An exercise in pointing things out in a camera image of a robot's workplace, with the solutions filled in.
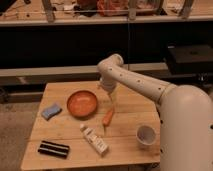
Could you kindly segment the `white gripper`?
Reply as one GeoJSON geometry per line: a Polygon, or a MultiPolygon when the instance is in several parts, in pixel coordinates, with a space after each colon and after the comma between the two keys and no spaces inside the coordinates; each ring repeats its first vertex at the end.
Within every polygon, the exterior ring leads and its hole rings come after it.
{"type": "Polygon", "coordinates": [[[101,77],[100,78],[100,86],[106,91],[108,92],[108,98],[110,100],[110,103],[112,106],[114,106],[114,95],[112,94],[112,92],[114,91],[114,89],[116,88],[116,81],[110,78],[106,78],[106,77],[101,77]]]}

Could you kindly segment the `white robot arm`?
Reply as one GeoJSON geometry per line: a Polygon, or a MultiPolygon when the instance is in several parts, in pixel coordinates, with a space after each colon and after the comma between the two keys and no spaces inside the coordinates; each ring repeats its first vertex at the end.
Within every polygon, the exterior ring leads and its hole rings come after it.
{"type": "Polygon", "coordinates": [[[158,106],[161,171],[213,171],[213,100],[205,91],[126,70],[118,54],[97,69],[105,91],[121,83],[158,106]]]}

